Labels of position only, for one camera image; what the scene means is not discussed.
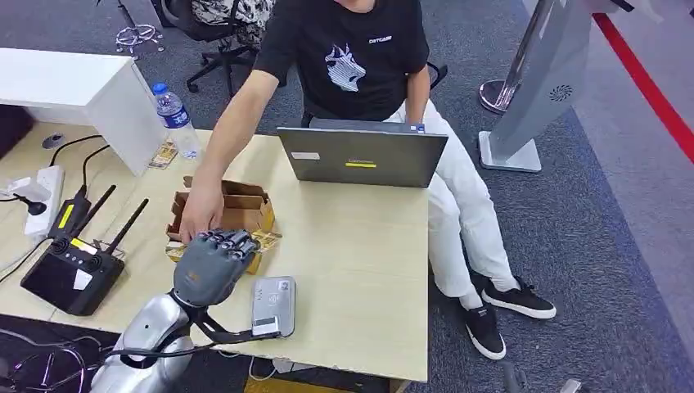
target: stanchion post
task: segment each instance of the stanchion post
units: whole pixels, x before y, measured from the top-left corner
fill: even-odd
[[[506,79],[490,80],[480,86],[480,103],[484,108],[494,113],[506,113],[508,104],[511,103],[513,95],[521,85],[525,58],[532,47],[532,43],[539,36],[539,31],[547,17],[552,2],[553,0],[538,0]]]

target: bottle cap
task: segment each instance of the bottle cap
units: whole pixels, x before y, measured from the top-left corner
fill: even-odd
[[[169,86],[166,84],[155,84],[152,86],[152,92],[154,94],[164,94],[169,91]]]

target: laptop lid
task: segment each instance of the laptop lid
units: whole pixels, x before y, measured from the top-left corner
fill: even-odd
[[[354,129],[352,123],[347,129],[278,127],[277,132],[299,180],[429,187],[448,136],[400,126],[407,128],[375,131],[363,124]]]

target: open cardboard box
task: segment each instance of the open cardboard box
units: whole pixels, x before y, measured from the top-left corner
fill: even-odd
[[[186,188],[190,188],[192,179],[192,176],[185,176],[183,178],[183,185]],[[170,241],[181,241],[178,232],[181,227],[181,217],[183,215],[183,208],[186,206],[188,194],[188,191],[176,192],[173,196],[171,211],[175,217],[173,223],[166,228],[166,234],[169,236]],[[262,187],[254,184],[223,180],[222,194],[224,197],[222,229],[245,229],[249,233],[254,233],[256,231],[270,233],[273,230],[275,212],[273,211],[270,197]],[[167,246],[166,254],[171,260],[178,262],[182,252],[179,253],[175,251],[174,247]],[[256,254],[246,272],[255,274],[258,271],[262,257],[262,253]]]

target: red floor line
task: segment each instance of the red floor line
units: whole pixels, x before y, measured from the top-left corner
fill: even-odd
[[[682,116],[673,108],[668,99],[665,98],[665,95],[646,69],[643,68],[643,65],[638,61],[626,41],[624,41],[624,37],[612,23],[612,20],[606,14],[593,14],[593,19],[612,46],[612,50],[615,51],[617,57],[622,61],[622,65],[624,65],[631,79],[638,89],[641,90],[641,94],[651,105],[651,108],[653,108],[660,121],[668,129],[675,142],[684,151],[684,154],[694,163],[694,133],[692,133],[692,130],[684,122]]]

